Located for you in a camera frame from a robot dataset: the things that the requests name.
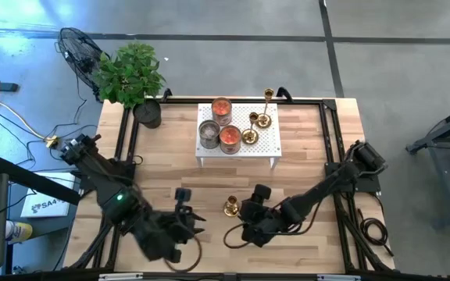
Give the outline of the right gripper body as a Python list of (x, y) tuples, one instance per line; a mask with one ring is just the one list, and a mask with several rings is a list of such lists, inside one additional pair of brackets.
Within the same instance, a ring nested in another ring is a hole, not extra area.
[(252, 228), (258, 222), (261, 222), (266, 213), (270, 210), (270, 207), (264, 205), (265, 200), (250, 200), (248, 202), (248, 227)]

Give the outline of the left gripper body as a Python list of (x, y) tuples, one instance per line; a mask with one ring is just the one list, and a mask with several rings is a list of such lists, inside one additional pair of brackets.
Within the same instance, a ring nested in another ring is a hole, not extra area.
[(173, 213), (166, 217), (168, 234), (176, 244), (186, 244), (188, 240), (194, 237), (187, 218), (188, 215), (184, 205), (176, 205)]

